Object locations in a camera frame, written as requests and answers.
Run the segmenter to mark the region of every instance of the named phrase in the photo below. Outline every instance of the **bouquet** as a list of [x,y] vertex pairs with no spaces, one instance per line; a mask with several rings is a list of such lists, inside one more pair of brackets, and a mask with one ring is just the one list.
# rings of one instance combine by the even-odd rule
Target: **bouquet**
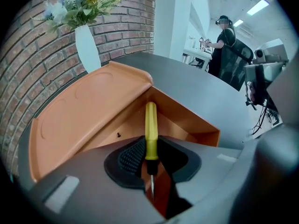
[[95,23],[99,15],[109,15],[113,6],[120,6],[121,0],[59,0],[55,4],[45,2],[43,17],[33,18],[35,21],[48,21],[49,31],[56,31],[67,24],[74,30],[77,27]]

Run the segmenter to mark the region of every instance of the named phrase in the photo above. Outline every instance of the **office chair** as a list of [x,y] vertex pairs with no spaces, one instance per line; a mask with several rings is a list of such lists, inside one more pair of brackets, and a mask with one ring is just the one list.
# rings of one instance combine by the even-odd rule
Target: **office chair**
[[232,47],[224,45],[218,78],[240,91],[245,80],[244,66],[252,59],[253,51],[240,40],[236,39]]

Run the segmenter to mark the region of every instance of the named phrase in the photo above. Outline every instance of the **gray table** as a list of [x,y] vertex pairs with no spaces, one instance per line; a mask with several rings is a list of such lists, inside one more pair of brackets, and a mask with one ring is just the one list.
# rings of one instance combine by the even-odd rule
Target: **gray table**
[[220,147],[243,148],[251,129],[244,94],[203,70],[163,56],[135,53],[115,61],[147,71],[155,87],[219,128]]

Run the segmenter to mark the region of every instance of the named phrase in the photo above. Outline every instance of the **ceiling light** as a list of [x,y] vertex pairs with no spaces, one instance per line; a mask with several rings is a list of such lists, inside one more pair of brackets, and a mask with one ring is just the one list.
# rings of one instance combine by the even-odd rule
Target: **ceiling light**
[[249,15],[253,15],[257,13],[259,10],[263,9],[264,7],[268,6],[269,3],[265,0],[260,0],[253,8],[251,8],[247,13]]
[[234,27],[239,26],[241,23],[243,23],[243,21],[239,19],[239,20],[234,24]]

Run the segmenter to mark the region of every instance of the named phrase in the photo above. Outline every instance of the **person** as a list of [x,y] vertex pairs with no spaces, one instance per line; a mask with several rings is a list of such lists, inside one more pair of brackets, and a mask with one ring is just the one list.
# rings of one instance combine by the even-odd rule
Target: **person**
[[227,16],[220,16],[219,20],[216,21],[216,25],[219,25],[222,32],[217,38],[216,43],[205,42],[205,47],[213,47],[214,52],[212,59],[209,62],[209,72],[211,75],[218,77],[221,68],[221,55],[222,47],[226,44],[233,46],[235,43],[235,29],[233,22]]

